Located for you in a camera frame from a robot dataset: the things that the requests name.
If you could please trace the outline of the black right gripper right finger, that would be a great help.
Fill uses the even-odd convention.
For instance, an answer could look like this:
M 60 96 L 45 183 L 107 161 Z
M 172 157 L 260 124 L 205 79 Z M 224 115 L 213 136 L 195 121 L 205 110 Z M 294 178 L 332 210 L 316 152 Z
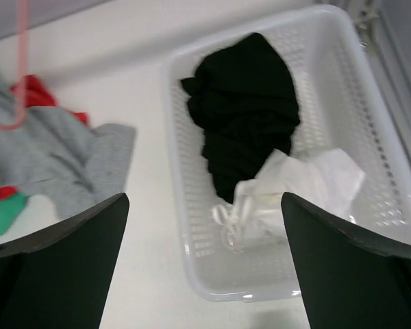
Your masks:
M 281 206 L 311 328 L 411 328 L 411 245 L 293 193 Z

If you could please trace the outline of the pink wire hanger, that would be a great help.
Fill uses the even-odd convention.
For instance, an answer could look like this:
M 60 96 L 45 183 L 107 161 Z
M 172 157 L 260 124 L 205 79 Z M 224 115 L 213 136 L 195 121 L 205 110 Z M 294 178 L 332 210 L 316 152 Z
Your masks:
M 22 126 L 25 120 L 25 95 L 28 55 L 28 25 L 29 25 L 29 1 L 20 0 L 16 2 L 16 22 L 17 22 L 17 73 L 16 94 L 14 98 L 14 122 L 9 125 L 0 123 L 0 130 L 10 131 Z

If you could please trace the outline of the grey tank top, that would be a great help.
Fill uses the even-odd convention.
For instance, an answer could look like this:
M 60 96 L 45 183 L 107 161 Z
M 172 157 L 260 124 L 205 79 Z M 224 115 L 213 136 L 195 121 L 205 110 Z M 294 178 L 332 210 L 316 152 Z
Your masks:
M 63 108 L 29 108 L 22 126 L 0 130 L 0 187 L 44 195 L 68 219 L 123 192 L 135 137 L 130 126 L 90 128 Z

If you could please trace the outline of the white tank top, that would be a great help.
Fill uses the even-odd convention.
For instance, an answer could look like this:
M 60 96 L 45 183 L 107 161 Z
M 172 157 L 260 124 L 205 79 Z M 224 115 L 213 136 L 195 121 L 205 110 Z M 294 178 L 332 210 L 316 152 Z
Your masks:
M 252 180 L 237 183 L 232 204 L 212 208 L 226 246 L 244 248 L 287 240 L 282 212 L 284 193 L 294 193 L 346 219 L 366 175 L 343 150 L 303 153 L 295 158 L 275 150 Z

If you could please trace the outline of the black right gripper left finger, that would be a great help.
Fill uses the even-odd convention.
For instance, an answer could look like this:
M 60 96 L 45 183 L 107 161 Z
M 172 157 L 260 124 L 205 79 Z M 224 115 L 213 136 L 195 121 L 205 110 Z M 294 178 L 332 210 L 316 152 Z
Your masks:
M 119 193 L 0 244 L 0 328 L 98 328 L 128 212 Z

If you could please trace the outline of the black tank top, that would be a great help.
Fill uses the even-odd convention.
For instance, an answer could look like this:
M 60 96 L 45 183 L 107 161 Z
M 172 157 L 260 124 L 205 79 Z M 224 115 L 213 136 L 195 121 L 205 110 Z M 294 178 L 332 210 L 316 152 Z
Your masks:
M 201 155 L 216 194 L 231 204 L 237 183 L 253 179 L 273 150 L 290 154 L 300 124 L 291 72 L 267 39 L 252 33 L 206 56 L 180 84 L 203 130 Z

